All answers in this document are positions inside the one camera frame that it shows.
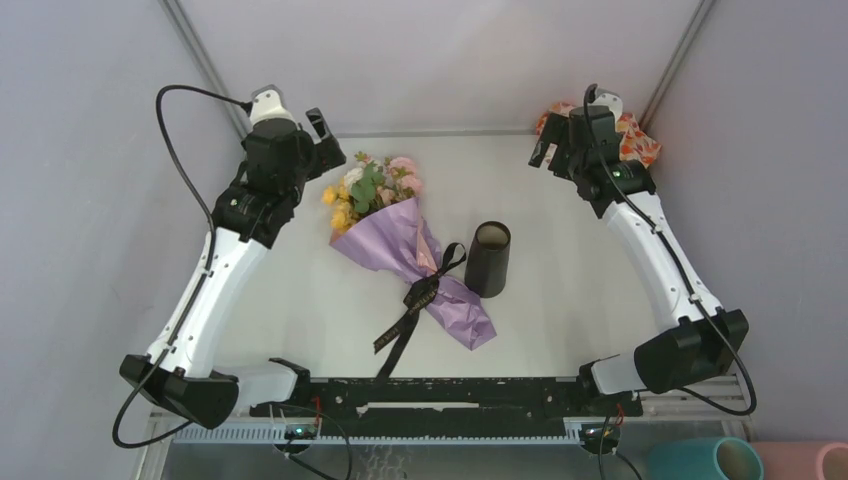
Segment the black ribbon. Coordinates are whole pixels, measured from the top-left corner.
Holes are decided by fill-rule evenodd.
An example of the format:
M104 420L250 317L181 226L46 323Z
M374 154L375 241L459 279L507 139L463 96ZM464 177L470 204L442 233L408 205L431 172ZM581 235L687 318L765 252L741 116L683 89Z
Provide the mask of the black ribbon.
M465 247L459 242L453 242L447 246L443 253L441 266L433 274L411 284L403 300L406 311L400 319L373 342L375 354L387 345L392 344L385 362L375 376L378 383L387 382L395 370L418 325L420 312L436 298L441 278L450 270L462 264L466 258Z

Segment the artificial flower bunch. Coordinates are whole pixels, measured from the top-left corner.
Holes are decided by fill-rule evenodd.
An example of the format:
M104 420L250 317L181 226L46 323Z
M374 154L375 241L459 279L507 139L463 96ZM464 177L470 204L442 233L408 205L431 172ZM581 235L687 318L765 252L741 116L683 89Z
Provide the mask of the artificial flower bunch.
M406 157L374 157L359 151L356 165L322 193L332 210L330 226L342 234L386 207L418 197L423 190L417 164Z

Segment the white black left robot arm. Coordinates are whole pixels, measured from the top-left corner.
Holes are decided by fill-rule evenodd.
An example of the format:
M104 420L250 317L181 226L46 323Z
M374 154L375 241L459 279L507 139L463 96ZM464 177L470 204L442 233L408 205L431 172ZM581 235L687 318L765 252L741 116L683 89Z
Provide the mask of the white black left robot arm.
M245 158L211 211L213 229L184 295L148 351L128 355L120 376L152 404L207 429L236 409L274 404L290 417L311 407L311 388L292 365L269 360L218 372L214 353L235 301L294 217L305 184L343 165L346 157L323 112L307 111L311 137L283 113L254 121Z

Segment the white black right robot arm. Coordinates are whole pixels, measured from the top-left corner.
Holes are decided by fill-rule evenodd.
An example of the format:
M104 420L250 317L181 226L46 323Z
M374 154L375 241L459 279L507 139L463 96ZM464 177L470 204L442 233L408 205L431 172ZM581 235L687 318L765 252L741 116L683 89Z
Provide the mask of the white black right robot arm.
M665 393L725 374L749 331L696 274L668 224L656 186L638 159L621 158L613 112L600 105L549 113L530 166L549 164L572 182L619 239L648 294L658 333L629 352L580 369L579 406L605 415L629 391Z

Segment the purple pink wrapping paper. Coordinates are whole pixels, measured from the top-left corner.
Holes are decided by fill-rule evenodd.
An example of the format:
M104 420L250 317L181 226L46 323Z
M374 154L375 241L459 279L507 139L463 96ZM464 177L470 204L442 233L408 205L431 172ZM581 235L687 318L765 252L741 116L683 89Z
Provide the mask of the purple pink wrapping paper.
M368 215L347 232L336 234L330 245L358 265L390 271L408 284L435 273L443 253L421 215L417 197ZM469 350L497 336L480 296L450 275L440 279L436 298L426 311Z

